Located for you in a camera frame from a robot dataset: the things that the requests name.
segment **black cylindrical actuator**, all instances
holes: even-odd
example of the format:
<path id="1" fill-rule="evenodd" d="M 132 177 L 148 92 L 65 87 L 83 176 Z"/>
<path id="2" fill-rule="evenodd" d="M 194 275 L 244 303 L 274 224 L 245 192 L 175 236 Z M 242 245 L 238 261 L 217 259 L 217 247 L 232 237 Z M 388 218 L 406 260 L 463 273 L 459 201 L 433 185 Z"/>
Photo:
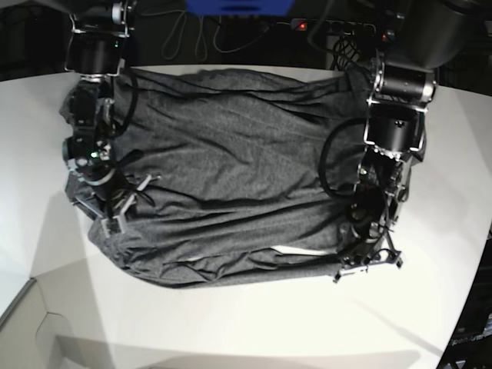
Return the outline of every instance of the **black cylindrical actuator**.
<path id="1" fill-rule="evenodd" d="M 387 65 L 384 68 L 381 94 L 420 100 L 424 93 L 426 77 L 426 73 L 422 71 L 412 71 Z"/>
<path id="2" fill-rule="evenodd" d="M 483 21 L 490 0 L 414 0 L 387 64 L 431 70 L 449 62 Z"/>
<path id="3" fill-rule="evenodd" d="M 114 75 L 118 73 L 124 45 L 124 38 L 112 35 L 73 34 L 66 68 L 83 75 Z"/>
<path id="4" fill-rule="evenodd" d="M 374 105 L 366 141 L 388 152 L 408 152 L 417 145 L 418 112 L 402 106 Z"/>

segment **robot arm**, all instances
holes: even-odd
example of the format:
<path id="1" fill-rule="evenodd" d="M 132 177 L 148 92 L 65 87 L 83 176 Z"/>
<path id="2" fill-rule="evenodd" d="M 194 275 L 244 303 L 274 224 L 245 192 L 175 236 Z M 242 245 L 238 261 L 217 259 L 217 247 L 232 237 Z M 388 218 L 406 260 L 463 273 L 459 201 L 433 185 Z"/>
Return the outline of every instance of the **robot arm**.
<path id="1" fill-rule="evenodd" d="M 349 211 L 357 241 L 335 281 L 372 264 L 402 265 L 389 231 L 408 199 L 411 166 L 422 160 L 427 105 L 437 89 L 434 69 L 456 56 L 489 6 L 490 0 L 414 0 L 397 41 L 377 54 L 367 147 Z"/>
<path id="2" fill-rule="evenodd" d="M 122 68 L 122 50 L 136 1 L 38 1 L 70 14 L 73 24 L 66 69 L 79 73 L 81 81 L 71 96 L 68 122 L 74 133 L 65 141 L 64 160 L 70 172 L 91 187 L 99 206 L 91 206 L 84 198 L 78 202 L 102 219 L 108 237 L 124 232 L 125 212 L 135 203 L 135 194 L 151 180 L 129 184 L 111 146 L 118 129 L 125 126 L 112 117 L 111 78 Z M 367 100 L 366 153 L 351 194 L 349 218 L 359 242 L 344 253 L 336 280 L 367 270 L 371 264 L 401 266 L 400 252 L 387 234 L 408 198 L 412 161 L 423 147 L 427 105 L 437 88 L 434 69 L 460 51 L 491 2 L 414 0 L 397 42 L 385 55 L 378 53 Z M 382 259 L 385 238 L 389 249 Z"/>

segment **wrinkled cloth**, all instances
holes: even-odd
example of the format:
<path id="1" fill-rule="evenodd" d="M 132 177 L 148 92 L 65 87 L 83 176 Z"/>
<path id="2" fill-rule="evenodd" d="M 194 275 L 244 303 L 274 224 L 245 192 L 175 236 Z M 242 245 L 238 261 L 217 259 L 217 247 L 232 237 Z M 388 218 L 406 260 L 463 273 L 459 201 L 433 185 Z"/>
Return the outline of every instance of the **wrinkled cloth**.
<path id="1" fill-rule="evenodd" d="M 335 275 L 351 239 L 347 202 L 324 193 L 317 165 L 334 127 L 365 116 L 367 79 L 357 70 L 312 83 L 235 69 L 134 72 L 137 108 L 114 150 L 145 153 L 125 174 L 159 178 L 145 191 L 155 206 L 139 200 L 129 231 L 108 239 L 95 219 L 90 240 L 123 271 L 170 288 Z M 131 93 L 128 76 L 116 79 L 118 121 Z M 357 180 L 362 136 L 354 127 L 334 141 L 332 187 Z M 89 192 L 69 178 L 71 199 Z"/>

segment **metal bracket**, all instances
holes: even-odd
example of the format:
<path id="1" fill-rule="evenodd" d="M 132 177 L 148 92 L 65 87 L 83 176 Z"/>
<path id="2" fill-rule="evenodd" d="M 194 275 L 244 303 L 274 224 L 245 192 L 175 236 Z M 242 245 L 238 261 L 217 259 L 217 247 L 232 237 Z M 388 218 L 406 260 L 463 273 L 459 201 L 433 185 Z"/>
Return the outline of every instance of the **metal bracket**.
<path id="1" fill-rule="evenodd" d="M 145 179 L 138 185 L 137 191 L 143 191 L 151 182 L 152 176 L 147 175 Z M 115 215 L 113 218 L 103 218 L 101 221 L 102 229 L 106 238 L 110 238 L 113 234 L 124 234 L 128 231 L 128 223 L 126 212 L 137 202 L 137 195 L 130 194 L 126 198 L 122 198 L 115 206 Z"/>
<path id="2" fill-rule="evenodd" d="M 384 264 L 394 264 L 400 269 L 403 266 L 403 259 L 401 251 L 397 251 L 393 257 L 388 255 L 388 257 L 384 261 L 373 261 L 369 264 L 356 264 L 356 265 L 346 265 L 343 266 L 342 269 L 338 271 L 338 273 L 334 276 L 333 282 L 338 283 L 340 279 L 346 275 L 352 275 L 360 272 L 369 272 L 369 267 L 375 267 L 377 265 Z"/>
<path id="3" fill-rule="evenodd" d="M 399 161 L 424 144 L 427 104 L 437 89 L 434 73 L 386 65 L 377 53 L 372 91 L 367 99 L 364 142 L 375 152 Z"/>

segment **blue object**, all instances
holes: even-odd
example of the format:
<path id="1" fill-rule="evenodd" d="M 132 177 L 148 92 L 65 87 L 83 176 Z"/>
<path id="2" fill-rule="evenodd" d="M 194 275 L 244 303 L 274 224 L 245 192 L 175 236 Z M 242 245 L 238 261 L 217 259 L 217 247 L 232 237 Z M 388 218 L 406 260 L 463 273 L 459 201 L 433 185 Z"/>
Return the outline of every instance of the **blue object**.
<path id="1" fill-rule="evenodd" d="M 294 0 L 187 0 L 196 15 L 286 15 Z"/>

